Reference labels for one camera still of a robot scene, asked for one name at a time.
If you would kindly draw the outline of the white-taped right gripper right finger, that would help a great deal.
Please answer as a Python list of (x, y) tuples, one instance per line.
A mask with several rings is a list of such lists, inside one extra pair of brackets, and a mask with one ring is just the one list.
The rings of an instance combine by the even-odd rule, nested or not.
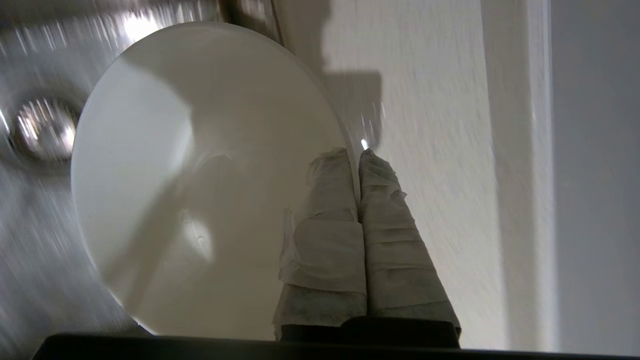
[(345, 337), (376, 347), (460, 347), (461, 325), (389, 162), (359, 158), (367, 313)]

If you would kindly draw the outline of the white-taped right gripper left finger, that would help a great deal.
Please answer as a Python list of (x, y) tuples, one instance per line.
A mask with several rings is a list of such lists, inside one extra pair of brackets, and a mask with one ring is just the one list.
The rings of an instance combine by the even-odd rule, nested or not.
[(348, 151), (321, 153), (307, 176), (301, 205), (285, 211), (282, 290), (272, 321), (279, 341), (298, 330), (332, 331), (368, 312), (364, 233)]

